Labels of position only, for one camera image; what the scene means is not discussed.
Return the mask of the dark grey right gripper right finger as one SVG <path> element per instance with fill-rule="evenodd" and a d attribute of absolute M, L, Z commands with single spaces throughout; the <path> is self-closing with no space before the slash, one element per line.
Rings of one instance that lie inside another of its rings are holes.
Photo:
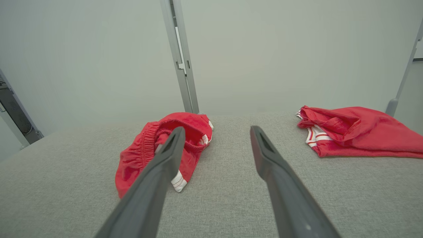
<path fill-rule="evenodd" d="M 256 170 L 266 182 L 280 238 L 339 238 L 301 179 L 259 126 L 250 128 Z"/>

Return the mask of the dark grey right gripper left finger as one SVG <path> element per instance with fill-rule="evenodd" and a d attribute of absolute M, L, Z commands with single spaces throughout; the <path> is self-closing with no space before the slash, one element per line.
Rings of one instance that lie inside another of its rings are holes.
<path fill-rule="evenodd" d="M 185 130 L 175 128 L 97 232 L 97 238 L 154 238 L 168 184 L 177 175 Z"/>

